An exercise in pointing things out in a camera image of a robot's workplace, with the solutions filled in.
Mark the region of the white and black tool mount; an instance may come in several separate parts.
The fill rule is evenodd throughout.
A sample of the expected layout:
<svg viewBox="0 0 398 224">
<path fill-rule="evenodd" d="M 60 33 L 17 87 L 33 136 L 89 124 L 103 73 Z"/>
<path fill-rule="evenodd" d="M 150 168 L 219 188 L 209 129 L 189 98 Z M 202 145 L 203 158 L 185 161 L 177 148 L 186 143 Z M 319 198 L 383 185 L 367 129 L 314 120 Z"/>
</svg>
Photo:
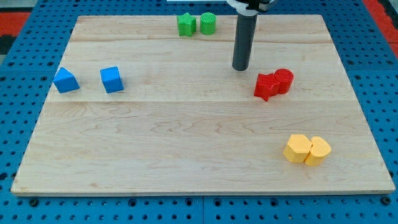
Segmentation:
<svg viewBox="0 0 398 224">
<path fill-rule="evenodd" d="M 226 2 L 243 16 L 255 16 L 260 12 L 267 12 L 277 4 L 277 0 L 227 0 Z"/>
</svg>

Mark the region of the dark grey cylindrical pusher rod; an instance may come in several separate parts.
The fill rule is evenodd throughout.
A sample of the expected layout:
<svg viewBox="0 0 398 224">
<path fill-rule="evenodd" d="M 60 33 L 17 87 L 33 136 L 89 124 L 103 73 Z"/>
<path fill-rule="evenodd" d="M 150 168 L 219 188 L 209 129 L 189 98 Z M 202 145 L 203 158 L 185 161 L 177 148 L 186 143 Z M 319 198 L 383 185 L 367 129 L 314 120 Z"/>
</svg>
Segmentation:
<svg viewBox="0 0 398 224">
<path fill-rule="evenodd" d="M 238 14 L 232 61 L 232 67 L 237 71 L 245 71 L 249 66 L 256 22 L 257 14 L 254 16 Z"/>
</svg>

